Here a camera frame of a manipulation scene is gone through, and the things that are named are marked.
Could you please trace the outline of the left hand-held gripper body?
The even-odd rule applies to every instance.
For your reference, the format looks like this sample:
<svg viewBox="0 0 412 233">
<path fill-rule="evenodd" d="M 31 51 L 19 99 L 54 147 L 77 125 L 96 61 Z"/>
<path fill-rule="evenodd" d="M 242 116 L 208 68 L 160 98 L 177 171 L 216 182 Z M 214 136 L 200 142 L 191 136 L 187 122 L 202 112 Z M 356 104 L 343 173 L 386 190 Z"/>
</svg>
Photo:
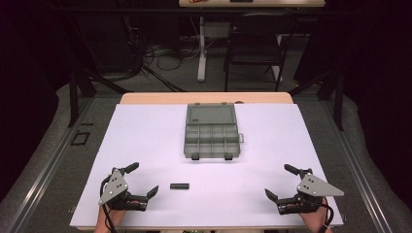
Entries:
<svg viewBox="0 0 412 233">
<path fill-rule="evenodd" d="M 112 210 L 141 211 L 147 209 L 147 196 L 132 195 L 119 168 L 114 168 L 101 185 L 98 205 Z"/>
</svg>

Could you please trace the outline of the white-legged wooden desk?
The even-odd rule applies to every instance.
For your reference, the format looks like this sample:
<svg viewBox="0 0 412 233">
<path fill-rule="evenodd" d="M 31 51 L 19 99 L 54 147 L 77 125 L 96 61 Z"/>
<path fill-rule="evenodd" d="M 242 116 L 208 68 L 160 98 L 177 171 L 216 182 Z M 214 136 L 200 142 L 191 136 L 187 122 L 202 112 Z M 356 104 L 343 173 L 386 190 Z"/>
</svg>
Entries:
<svg viewBox="0 0 412 233">
<path fill-rule="evenodd" d="M 204 0 L 203 2 L 190 3 L 189 0 L 179 0 L 179 6 L 181 8 L 194 8 L 209 9 L 209 8 L 295 8 L 295 9 L 308 9 L 308 8 L 322 8 L 326 4 L 326 0 Z M 205 21 L 204 17 L 199 19 L 199 63 L 197 80 L 204 82 L 206 79 L 206 47 L 205 47 Z"/>
</svg>

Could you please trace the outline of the black folding chair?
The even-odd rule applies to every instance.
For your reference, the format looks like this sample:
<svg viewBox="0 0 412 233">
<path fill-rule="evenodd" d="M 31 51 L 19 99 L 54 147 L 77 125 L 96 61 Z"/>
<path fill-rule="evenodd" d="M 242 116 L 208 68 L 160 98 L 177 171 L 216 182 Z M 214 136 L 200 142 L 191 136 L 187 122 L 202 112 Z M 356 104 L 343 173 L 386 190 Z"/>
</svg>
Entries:
<svg viewBox="0 0 412 233">
<path fill-rule="evenodd" d="M 296 18 L 288 14 L 249 13 L 233 20 L 228 28 L 224 58 L 224 90 L 228 91 L 231 65 L 251 65 L 265 66 L 267 70 L 277 66 L 278 76 L 274 76 L 277 91 L 296 29 Z"/>
</svg>

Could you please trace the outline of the black metal stand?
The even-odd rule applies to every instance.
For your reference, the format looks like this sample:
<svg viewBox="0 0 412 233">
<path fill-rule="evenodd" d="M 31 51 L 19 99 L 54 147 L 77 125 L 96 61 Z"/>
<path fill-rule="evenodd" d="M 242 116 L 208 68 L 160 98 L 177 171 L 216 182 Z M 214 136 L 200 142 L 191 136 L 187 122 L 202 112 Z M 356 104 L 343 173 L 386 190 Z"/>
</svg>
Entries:
<svg viewBox="0 0 412 233">
<path fill-rule="evenodd" d="M 92 85 L 93 81 L 97 81 L 111 88 L 119 94 L 128 93 L 123 87 L 109 81 L 97 72 L 91 71 L 87 68 L 75 69 L 69 77 L 69 95 L 70 95 L 70 121 L 68 126 L 72 127 L 79 118 L 79 96 L 78 90 L 86 98 L 93 98 L 97 91 Z"/>
<path fill-rule="evenodd" d="M 344 81 L 345 81 L 345 69 L 344 68 L 332 68 L 306 83 L 300 84 L 298 87 L 289 91 L 290 96 L 295 96 L 301 91 L 309 88 L 311 85 L 322 82 L 320 89 L 317 92 L 317 96 L 320 100 L 328 100 L 332 93 L 334 96 L 333 104 L 333 121 L 340 131 L 343 131 L 342 125 L 342 106 L 343 106 L 343 93 L 344 93 Z"/>
</svg>

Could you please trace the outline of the wooden table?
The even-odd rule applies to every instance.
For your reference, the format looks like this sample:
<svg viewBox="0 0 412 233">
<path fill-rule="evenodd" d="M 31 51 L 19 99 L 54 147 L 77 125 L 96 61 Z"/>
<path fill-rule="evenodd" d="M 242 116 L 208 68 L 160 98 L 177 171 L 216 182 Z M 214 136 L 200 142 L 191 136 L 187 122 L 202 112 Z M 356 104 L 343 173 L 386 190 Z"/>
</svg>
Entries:
<svg viewBox="0 0 412 233">
<path fill-rule="evenodd" d="M 279 103 L 292 104 L 287 92 L 135 92 L 125 93 L 121 104 L 190 104 L 190 103 Z"/>
</svg>

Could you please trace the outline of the white board sheet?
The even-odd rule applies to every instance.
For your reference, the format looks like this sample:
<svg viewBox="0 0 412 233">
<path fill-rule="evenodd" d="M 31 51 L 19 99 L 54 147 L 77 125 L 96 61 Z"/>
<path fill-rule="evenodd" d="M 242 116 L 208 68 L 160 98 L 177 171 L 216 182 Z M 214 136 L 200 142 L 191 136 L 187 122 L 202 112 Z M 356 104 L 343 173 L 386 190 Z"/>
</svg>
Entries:
<svg viewBox="0 0 412 233">
<path fill-rule="evenodd" d="M 158 186 L 158 193 L 146 211 L 126 214 L 125 228 L 302 226 L 299 216 L 280 215 L 264 191 L 295 195 L 300 179 L 285 164 L 325 175 L 300 110 L 295 104 L 238 104 L 235 112 L 244 136 L 239 157 L 192 161 L 184 155 L 186 106 L 117 106 L 71 226 L 94 226 L 102 181 L 113 168 L 133 162 L 140 166 L 125 177 L 130 192 L 144 195 Z M 170 189 L 171 183 L 189 183 L 189 189 Z"/>
</svg>

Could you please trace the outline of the aluminium floor rail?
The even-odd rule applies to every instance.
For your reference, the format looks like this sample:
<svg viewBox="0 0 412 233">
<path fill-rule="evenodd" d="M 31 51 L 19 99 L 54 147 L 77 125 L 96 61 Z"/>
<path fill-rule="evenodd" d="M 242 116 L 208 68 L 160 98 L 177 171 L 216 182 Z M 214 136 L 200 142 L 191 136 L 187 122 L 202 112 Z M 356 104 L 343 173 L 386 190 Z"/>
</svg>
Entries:
<svg viewBox="0 0 412 233">
<path fill-rule="evenodd" d="M 95 158 L 94 101 L 73 126 L 61 105 L 17 183 L 0 203 L 0 233 L 81 233 L 70 225 Z"/>
<path fill-rule="evenodd" d="M 334 121 L 333 107 L 327 101 L 321 101 L 321 105 L 326 113 L 326 118 L 331 123 L 332 130 L 337 136 L 339 145 L 343 149 L 343 157 L 345 158 L 347 167 L 350 170 L 350 174 L 354 179 L 357 189 L 360 193 L 362 202 L 366 207 L 377 233 L 393 233 L 383 210 L 378 203 L 375 193 L 373 192 L 371 185 L 368 183 L 364 172 L 361 169 L 352 147 L 345 135 L 344 131 L 341 131 Z"/>
</svg>

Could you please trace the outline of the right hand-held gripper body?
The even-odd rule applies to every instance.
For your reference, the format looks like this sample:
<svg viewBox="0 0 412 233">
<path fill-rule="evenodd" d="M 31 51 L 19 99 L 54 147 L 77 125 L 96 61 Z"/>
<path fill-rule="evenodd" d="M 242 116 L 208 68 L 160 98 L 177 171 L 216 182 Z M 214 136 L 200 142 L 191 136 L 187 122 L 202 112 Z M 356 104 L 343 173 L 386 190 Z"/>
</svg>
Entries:
<svg viewBox="0 0 412 233">
<path fill-rule="evenodd" d="M 276 205 L 280 215 L 307 214 L 316 212 L 327 196 L 343 196 L 344 192 L 316 177 L 311 169 L 299 169 L 301 181 L 292 198 L 278 199 Z"/>
</svg>

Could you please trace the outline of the person's left hand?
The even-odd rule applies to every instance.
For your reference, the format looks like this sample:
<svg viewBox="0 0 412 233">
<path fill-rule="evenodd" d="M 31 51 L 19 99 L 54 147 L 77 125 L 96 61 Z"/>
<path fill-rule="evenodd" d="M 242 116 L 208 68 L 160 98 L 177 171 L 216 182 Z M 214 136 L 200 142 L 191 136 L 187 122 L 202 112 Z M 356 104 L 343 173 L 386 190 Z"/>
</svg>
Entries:
<svg viewBox="0 0 412 233">
<path fill-rule="evenodd" d="M 122 222 L 126 214 L 125 210 L 110 210 L 108 207 L 101 208 L 101 212 L 103 221 L 106 223 L 112 222 L 115 226 L 118 226 Z"/>
</svg>

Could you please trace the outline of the black tripod legs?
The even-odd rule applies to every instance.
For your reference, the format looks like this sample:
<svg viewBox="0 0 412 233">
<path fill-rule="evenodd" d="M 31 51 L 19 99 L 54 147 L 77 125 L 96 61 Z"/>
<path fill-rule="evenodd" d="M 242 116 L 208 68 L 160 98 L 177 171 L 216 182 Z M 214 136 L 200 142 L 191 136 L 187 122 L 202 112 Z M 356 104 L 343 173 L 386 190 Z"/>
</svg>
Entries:
<svg viewBox="0 0 412 233">
<path fill-rule="evenodd" d="M 161 83 L 163 83 L 167 88 L 169 88 L 173 92 L 185 92 L 184 89 L 178 87 L 177 85 L 167 81 L 165 78 L 163 78 L 160 74 L 152 70 L 146 65 L 142 66 L 142 69 L 154 76 L 156 79 L 158 79 Z"/>
</svg>

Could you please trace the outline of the grey plastic compartment box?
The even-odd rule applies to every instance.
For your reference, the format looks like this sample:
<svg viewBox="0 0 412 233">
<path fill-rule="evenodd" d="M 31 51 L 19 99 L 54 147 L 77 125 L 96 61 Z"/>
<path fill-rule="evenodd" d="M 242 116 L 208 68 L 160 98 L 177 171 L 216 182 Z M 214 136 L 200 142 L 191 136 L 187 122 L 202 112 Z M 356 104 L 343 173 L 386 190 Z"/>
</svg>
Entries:
<svg viewBox="0 0 412 233">
<path fill-rule="evenodd" d="M 184 140 L 186 158 L 232 160 L 240 155 L 241 141 L 233 104 L 188 104 Z"/>
</svg>

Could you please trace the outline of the person's right hand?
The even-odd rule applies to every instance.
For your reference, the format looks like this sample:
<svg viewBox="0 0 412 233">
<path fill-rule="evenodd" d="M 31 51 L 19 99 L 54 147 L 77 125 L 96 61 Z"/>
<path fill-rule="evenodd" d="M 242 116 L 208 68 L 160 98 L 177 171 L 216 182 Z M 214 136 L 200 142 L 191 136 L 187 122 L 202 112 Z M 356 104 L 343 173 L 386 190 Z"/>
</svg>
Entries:
<svg viewBox="0 0 412 233">
<path fill-rule="evenodd" d="M 326 203 L 323 203 L 323 205 L 314 213 L 300 214 L 299 216 L 311 231 L 318 231 L 326 222 Z"/>
</svg>

